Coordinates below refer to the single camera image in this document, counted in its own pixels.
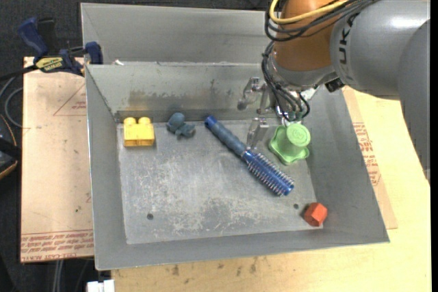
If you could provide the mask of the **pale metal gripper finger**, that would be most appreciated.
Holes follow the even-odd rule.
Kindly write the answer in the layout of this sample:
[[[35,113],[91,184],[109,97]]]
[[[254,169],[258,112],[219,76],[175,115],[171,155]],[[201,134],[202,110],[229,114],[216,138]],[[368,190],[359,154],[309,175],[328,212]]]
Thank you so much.
[[[265,81],[261,81],[259,77],[251,77],[246,84],[242,98],[237,103],[237,109],[245,110],[249,105],[259,102],[258,111],[262,111],[268,101],[269,91]]]
[[[269,127],[270,125],[268,124],[266,118],[260,118],[260,117],[253,118],[247,133],[247,138],[246,138],[247,147],[248,148],[256,147],[257,143],[265,137]]]

